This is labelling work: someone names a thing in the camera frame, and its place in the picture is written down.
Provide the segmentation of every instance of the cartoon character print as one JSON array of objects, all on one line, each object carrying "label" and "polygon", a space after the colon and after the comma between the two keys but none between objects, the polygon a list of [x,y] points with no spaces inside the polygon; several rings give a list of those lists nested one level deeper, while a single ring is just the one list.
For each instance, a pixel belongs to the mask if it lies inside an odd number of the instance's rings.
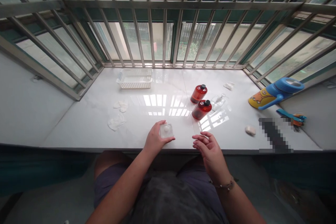
[{"label": "cartoon character print", "polygon": [[252,96],[250,99],[253,99],[255,102],[257,102],[258,104],[261,103],[261,101],[264,99],[264,98],[267,98],[267,97],[273,97],[272,95],[266,95],[266,91],[265,90],[261,90],[260,92],[256,93],[254,96]]}]

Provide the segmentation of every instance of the gray shorts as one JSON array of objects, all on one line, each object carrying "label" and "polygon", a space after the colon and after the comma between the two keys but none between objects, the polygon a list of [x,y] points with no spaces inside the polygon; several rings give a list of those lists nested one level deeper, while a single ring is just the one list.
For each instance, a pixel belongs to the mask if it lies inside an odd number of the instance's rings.
[{"label": "gray shorts", "polygon": [[[129,163],[112,165],[97,177],[94,182],[94,208],[99,205],[129,165]],[[217,216],[220,216],[222,220],[226,220],[216,189],[209,183],[210,177],[206,173],[204,166],[193,165],[182,168],[176,177],[184,181],[190,187],[194,195],[204,204],[208,205]],[[146,174],[138,195],[141,195],[142,190],[150,179],[150,176]]]}]

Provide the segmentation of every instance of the red bottle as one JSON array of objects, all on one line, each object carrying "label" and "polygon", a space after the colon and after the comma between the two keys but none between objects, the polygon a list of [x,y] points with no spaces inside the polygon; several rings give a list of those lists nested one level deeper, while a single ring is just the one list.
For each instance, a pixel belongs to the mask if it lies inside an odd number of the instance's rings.
[{"label": "red bottle", "polygon": [[202,98],[205,96],[207,93],[207,88],[205,87],[204,84],[196,86],[190,100],[193,103],[198,103]]},{"label": "red bottle", "polygon": [[191,113],[196,120],[201,120],[209,111],[212,106],[209,100],[200,100],[194,111]]}]

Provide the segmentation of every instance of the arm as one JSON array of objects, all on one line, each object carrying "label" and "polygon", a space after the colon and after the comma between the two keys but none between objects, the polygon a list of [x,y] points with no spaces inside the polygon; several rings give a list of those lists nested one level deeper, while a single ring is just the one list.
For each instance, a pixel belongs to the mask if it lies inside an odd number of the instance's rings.
[{"label": "arm", "polygon": [[160,137],[160,125],[165,122],[166,120],[163,120],[154,124],[143,150],[94,210],[86,224],[119,223],[132,209],[152,161],[166,143],[175,140],[174,137],[165,139]]},{"label": "arm", "polygon": [[[193,147],[202,154],[206,172],[213,184],[217,186],[229,184],[231,174],[215,137],[209,132],[201,132],[201,135],[192,137],[195,139]],[[239,224],[266,223],[239,185],[235,181],[233,183],[233,188],[230,191],[216,189],[229,222]]]}]

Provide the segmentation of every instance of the white plastic basket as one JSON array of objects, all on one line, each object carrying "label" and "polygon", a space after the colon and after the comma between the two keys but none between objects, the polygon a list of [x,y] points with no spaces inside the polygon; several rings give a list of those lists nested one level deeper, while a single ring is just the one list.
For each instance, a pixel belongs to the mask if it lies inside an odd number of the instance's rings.
[{"label": "white plastic basket", "polygon": [[148,89],[152,80],[151,68],[122,69],[117,83],[122,89]]}]

